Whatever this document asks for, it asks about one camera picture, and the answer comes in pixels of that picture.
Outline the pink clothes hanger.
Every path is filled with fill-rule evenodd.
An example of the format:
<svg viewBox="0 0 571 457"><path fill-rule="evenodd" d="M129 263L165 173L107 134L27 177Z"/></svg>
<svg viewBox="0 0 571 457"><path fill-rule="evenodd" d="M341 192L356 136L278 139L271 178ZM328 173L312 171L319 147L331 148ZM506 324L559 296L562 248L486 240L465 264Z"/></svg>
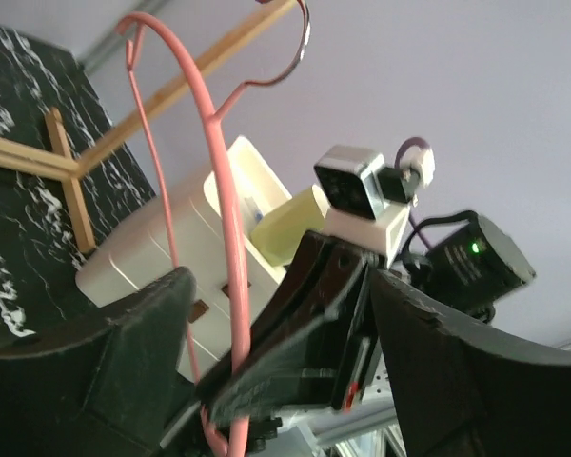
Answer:
<svg viewBox="0 0 571 457"><path fill-rule="evenodd" d="M167 195L164 174L155 148L148 118L138 89L134 69L139 60L145 28L154 30L167 44L187 79L199 112L217 186L222 217L223 237L226 249L227 279L231 326L231 369L236 370L250 353L251 334L249 321L249 296L247 291L247 262L244 243L244 229L234 178L226 152L222 130L222 120L249 87L271 87L284 81L304 58L305 48L310 37L310 13L305 1L298 3L303 17L303 30L300 44L290 64L276 77L268 80L245 80L216 109L208 92L203 76L177 36L159 19L145 13L132 12L123 17L116 26L123 35L131 25L136 26L135 38L126 42L128 78L135 103L142 122L148 147L159 180L163 209L166 219L167 240L172 264L179 265L178 251L173 232L171 205Z"/></svg>

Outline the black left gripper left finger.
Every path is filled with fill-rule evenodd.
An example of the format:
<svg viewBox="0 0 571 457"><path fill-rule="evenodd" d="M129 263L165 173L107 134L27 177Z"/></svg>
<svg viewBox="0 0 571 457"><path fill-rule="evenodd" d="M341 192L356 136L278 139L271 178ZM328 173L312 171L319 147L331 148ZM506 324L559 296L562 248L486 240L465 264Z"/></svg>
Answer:
<svg viewBox="0 0 571 457"><path fill-rule="evenodd" d="M110 305L0 348L0 456L150 456L195 295L177 268Z"/></svg>

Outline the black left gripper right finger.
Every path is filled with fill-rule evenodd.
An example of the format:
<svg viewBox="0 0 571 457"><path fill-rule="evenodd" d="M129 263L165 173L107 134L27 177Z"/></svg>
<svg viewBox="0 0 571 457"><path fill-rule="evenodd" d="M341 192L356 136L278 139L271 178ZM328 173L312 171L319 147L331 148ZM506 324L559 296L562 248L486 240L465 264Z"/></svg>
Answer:
<svg viewBox="0 0 571 457"><path fill-rule="evenodd" d="M394 276L370 276L410 456L571 456L571 351L490 327Z"/></svg>

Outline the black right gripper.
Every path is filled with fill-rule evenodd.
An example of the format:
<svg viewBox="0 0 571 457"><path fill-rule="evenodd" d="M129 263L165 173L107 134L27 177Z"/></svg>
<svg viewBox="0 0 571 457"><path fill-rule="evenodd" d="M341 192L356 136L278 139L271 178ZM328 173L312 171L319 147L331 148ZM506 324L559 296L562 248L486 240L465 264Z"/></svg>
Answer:
<svg viewBox="0 0 571 457"><path fill-rule="evenodd" d="M198 384L195 398L208 419L349 408L376 367L367 283L375 264L362 248L306 233L266 307L266 338L235 372L227 353Z"/></svg>

